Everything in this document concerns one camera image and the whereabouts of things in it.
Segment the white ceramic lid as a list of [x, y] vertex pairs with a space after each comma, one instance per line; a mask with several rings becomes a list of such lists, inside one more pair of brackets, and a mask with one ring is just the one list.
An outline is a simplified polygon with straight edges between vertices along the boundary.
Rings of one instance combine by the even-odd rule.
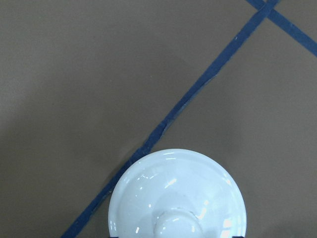
[[112, 238], [243, 238], [245, 203], [235, 180], [191, 150], [151, 153], [117, 182], [108, 209]]

